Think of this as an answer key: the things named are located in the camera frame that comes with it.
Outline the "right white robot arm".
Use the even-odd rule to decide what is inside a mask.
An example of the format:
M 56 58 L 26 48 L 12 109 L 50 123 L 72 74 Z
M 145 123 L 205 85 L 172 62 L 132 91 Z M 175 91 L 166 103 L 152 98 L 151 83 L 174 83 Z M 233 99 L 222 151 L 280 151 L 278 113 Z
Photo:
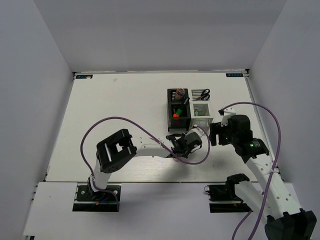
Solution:
M 246 115 L 232 115 L 209 127 L 212 146 L 232 145 L 238 156 L 256 177 L 259 192 L 244 173 L 230 175 L 223 185 L 210 185 L 213 202 L 239 200 L 264 225 L 269 240 L 309 240 L 317 223 L 313 211 L 306 211 L 288 191 L 280 174 L 273 169 L 270 152 L 265 143 L 253 137 Z

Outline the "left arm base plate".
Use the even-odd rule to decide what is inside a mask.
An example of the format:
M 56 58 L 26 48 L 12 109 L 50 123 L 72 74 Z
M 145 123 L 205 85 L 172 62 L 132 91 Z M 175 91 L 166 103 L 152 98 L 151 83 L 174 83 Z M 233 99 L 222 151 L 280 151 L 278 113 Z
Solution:
M 107 186 L 109 192 L 93 192 L 88 184 L 78 184 L 75 190 L 75 196 L 72 206 L 73 212 L 91 212 L 91 213 L 116 213 L 120 210 L 117 205 L 121 199 L 122 186 L 119 184 L 111 184 Z

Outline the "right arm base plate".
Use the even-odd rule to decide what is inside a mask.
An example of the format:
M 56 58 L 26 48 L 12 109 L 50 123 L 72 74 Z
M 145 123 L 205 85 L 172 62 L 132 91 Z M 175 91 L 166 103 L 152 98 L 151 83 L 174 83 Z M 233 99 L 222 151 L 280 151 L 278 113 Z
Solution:
M 210 213 L 248 213 L 251 210 L 241 198 L 231 196 L 225 184 L 206 185 L 204 192 L 209 197 Z

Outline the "black handled scissors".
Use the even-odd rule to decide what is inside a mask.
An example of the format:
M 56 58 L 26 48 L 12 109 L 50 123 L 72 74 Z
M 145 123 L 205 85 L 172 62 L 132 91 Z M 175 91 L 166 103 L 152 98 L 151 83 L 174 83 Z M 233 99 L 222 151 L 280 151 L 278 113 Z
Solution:
M 210 89 L 206 88 L 202 91 L 201 95 L 200 95 L 200 100 L 201 101 L 208 101 L 210 99 Z

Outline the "green cap black highlighter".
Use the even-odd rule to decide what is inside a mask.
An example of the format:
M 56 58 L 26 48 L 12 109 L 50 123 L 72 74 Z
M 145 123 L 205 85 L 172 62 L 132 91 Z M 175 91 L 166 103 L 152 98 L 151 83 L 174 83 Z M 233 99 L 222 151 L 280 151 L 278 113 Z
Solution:
M 183 111 L 186 109 L 187 105 L 189 104 L 190 98 L 186 97 L 183 102 L 178 107 L 178 110 L 175 114 L 177 114 L 179 117 L 182 115 Z

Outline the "green translucent small case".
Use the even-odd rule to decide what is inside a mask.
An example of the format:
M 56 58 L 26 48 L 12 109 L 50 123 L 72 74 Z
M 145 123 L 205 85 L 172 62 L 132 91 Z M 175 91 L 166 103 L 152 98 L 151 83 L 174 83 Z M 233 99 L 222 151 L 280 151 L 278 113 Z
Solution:
M 194 114 L 195 114 L 195 116 L 197 116 L 197 117 L 201 115 L 198 110 L 195 110 L 195 111 L 194 111 Z

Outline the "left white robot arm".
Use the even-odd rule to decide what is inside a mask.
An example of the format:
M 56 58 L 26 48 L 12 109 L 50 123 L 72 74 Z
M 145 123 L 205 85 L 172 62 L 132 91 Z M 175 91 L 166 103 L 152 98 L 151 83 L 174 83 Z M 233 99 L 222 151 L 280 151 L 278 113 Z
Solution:
M 128 129 L 121 129 L 96 145 L 94 169 L 87 181 L 88 193 L 93 200 L 102 200 L 112 175 L 122 169 L 134 157 L 156 157 L 160 160 L 178 156 L 187 159 L 190 154 L 202 147 L 198 129 L 186 133 L 174 133 L 155 141 L 152 137 L 139 137 L 137 145 Z

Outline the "clear tube of crayons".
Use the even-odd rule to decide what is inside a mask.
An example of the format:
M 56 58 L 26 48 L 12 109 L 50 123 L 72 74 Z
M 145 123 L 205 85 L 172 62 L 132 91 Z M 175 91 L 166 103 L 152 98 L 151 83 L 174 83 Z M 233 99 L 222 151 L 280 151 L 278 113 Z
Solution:
M 174 100 L 175 101 L 182 101 L 185 97 L 185 89 L 184 88 L 177 88 L 175 95 L 174 95 Z

